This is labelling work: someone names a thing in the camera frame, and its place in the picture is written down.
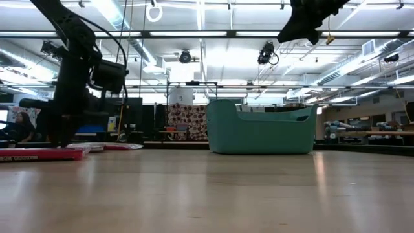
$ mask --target wooden floor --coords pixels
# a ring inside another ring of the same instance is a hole
[[[414,157],[140,150],[0,164],[0,232],[405,233]]]

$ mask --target black cable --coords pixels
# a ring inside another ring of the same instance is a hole
[[[42,59],[40,60],[40,61],[38,61],[34,66],[32,66],[30,69],[28,69],[28,71],[29,70],[31,70],[33,67],[35,67],[35,66],[37,66],[37,65],[39,65],[41,62],[43,62],[48,56],[50,56],[50,54],[48,54],[48,55],[46,55],[46,56],[44,56],[44,57],[42,57]]]
[[[125,67],[125,71],[127,70],[127,55],[125,53],[124,48],[122,47],[121,43],[119,43],[119,41],[110,33],[108,32],[106,29],[104,29],[103,27],[97,25],[96,23],[90,21],[89,19],[82,17],[76,13],[73,13],[74,15],[78,16],[80,19],[84,20],[87,23],[92,24],[93,26],[99,28],[99,30],[101,30],[102,32],[105,32],[105,34],[107,34],[111,39],[113,39],[115,41],[115,43],[120,47],[122,55],[124,56],[124,67]]]
[[[147,4],[148,4],[148,0],[145,0],[145,8],[147,7]],[[146,18],[147,18],[147,10],[145,9],[145,11],[144,11],[144,24],[142,25],[142,30],[145,30],[145,22],[146,22]],[[144,48],[144,39],[142,38],[142,47]],[[141,54],[140,54],[140,56],[141,56],[141,69],[140,69],[140,89],[139,89],[139,91],[138,91],[138,95],[139,95],[139,97],[141,97],[141,81],[142,81],[142,65],[143,65],[143,57],[142,57],[142,55],[144,54],[144,50],[143,49],[141,49]]]
[[[75,16],[78,16],[80,19],[82,19],[83,21],[85,21],[85,22],[87,22],[87,23],[90,23],[91,25],[93,25],[93,26],[95,26],[95,27],[97,27],[99,30],[101,30],[102,32],[105,32],[105,34],[107,34],[111,39],[113,39],[114,41],[115,41],[115,43],[119,46],[119,48],[120,48],[120,50],[121,50],[121,52],[122,52],[122,56],[124,57],[124,69],[125,69],[125,73],[127,72],[127,55],[126,55],[126,53],[125,53],[125,50],[124,50],[124,48],[123,48],[123,46],[121,45],[121,43],[110,33],[110,32],[108,32],[106,29],[104,29],[103,27],[101,27],[100,25],[98,25],[98,24],[96,24],[96,23],[94,23],[94,22],[92,22],[91,20],[89,20],[89,19],[87,19],[87,18],[85,18],[85,17],[82,17],[82,16],[80,16],[80,15],[78,15],[78,14],[76,14],[76,13],[73,13]],[[128,91],[127,91],[127,89],[126,89],[126,84],[125,84],[125,81],[124,81],[124,91],[125,91],[125,102],[127,102],[128,101]]]
[[[126,15],[127,15],[127,0],[125,0],[124,16],[122,16],[121,34],[120,34],[121,36],[122,36],[122,32],[124,31],[124,24],[125,24],[125,17],[126,17]],[[119,38],[119,43],[121,43],[121,41],[122,41],[122,37],[121,36]],[[116,53],[116,60],[117,61],[118,61],[118,57],[119,57],[119,49],[120,49],[120,47],[118,47],[118,52]]]

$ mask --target metal frame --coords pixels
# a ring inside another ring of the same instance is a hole
[[[384,89],[414,89],[414,85],[383,85],[383,86],[351,86],[351,85],[341,85],[341,86],[328,86],[328,85],[218,85],[217,82],[204,82],[207,84],[214,84],[216,87],[216,91],[218,89],[295,89],[295,88],[310,88],[310,89],[369,89],[369,90],[384,90]],[[134,88],[134,89],[161,89],[170,86],[178,87],[178,85],[171,85],[171,84],[178,84],[178,82],[170,82],[167,85],[127,85],[127,88]],[[38,89],[53,89],[54,86],[40,86],[40,85],[5,85],[4,87],[26,87],[26,88],[38,88]],[[211,87],[208,86],[180,86],[181,88],[192,88],[192,89],[210,89]]]
[[[119,31],[109,31],[113,34],[115,38],[121,39],[173,39],[173,38],[215,38],[215,39],[257,39],[257,38],[264,38],[264,39],[277,39],[279,30],[174,30],[174,31],[166,31],[166,30],[132,30],[132,31],[125,31],[124,33],[120,33]],[[156,36],[151,35],[152,32],[156,32],[157,34],[173,32],[177,35],[165,35],[165,36]],[[242,36],[237,35],[238,32],[249,32],[251,36]],[[327,39],[327,30],[317,30],[320,39]],[[375,32],[376,35],[368,36],[369,33]],[[194,33],[194,34],[204,34],[204,35],[183,35],[185,33]],[[331,30],[330,33],[332,35],[335,34],[343,34],[343,33],[356,33],[360,35],[354,36],[346,36],[346,35],[335,35],[336,39],[404,39],[404,38],[413,38],[414,39],[414,30]],[[105,34],[104,32],[95,32],[96,39],[109,39],[110,37]],[[8,38],[8,39],[59,39],[59,36],[56,34],[55,31],[48,31],[48,30],[0,30],[0,38]]]
[[[168,125],[168,113],[169,113],[169,107],[168,107],[169,99],[168,99],[168,97],[169,97],[169,87],[170,87],[171,84],[177,84],[177,85],[174,85],[175,87],[182,87],[182,86],[180,86],[180,84],[184,84],[183,87],[187,87],[187,88],[199,87],[201,84],[203,84],[203,85],[205,85],[205,87],[203,89],[205,89],[205,88],[211,89],[210,87],[208,87],[208,84],[212,84],[212,85],[215,86],[215,99],[218,100],[219,86],[218,86],[217,82],[195,82],[193,85],[190,85],[190,83],[191,82],[167,82],[167,86],[165,86],[165,87],[167,87],[167,95],[166,95],[166,97],[167,97],[167,105],[166,105],[167,111],[166,111],[166,115],[165,115],[165,124],[166,124],[165,126]]]

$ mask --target black robotic arm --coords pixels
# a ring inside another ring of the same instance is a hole
[[[47,114],[51,143],[66,146],[88,113],[90,95],[86,85],[119,94],[128,71],[126,64],[102,59],[94,32],[60,0],[30,1],[52,23],[65,46],[56,51],[62,61],[53,100],[22,99],[20,106],[35,107],[41,109],[41,114]]]

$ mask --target security camera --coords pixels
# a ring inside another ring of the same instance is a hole
[[[180,61],[181,63],[184,63],[184,64],[190,63],[190,62],[191,62],[191,55],[190,55],[190,52],[189,52],[188,50],[183,50],[183,51],[181,52],[181,55],[180,55],[180,59],[179,59],[179,61]]]

